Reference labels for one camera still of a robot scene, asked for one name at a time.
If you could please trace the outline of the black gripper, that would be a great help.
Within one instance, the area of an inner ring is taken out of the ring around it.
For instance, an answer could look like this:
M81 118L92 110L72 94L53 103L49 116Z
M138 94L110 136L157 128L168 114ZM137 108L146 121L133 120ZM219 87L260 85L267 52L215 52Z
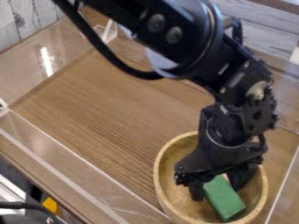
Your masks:
M220 106L208 106L200 112L194 149L173 166L174 183L188 186L193 201L202 201L204 184L225 173L237 191L253 178L265 152L264 131L243 123L237 111L224 113Z

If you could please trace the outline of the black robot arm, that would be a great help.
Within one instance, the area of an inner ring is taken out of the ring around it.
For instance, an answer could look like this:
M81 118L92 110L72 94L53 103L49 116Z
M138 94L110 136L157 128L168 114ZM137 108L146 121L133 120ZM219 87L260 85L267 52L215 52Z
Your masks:
M276 126L272 75L244 47L243 27L210 0L82 0L112 18L146 49L153 72L141 78L188 80L215 102L200 112L198 143L174 165L174 181L201 200L202 187L227 174L241 189L267 152Z

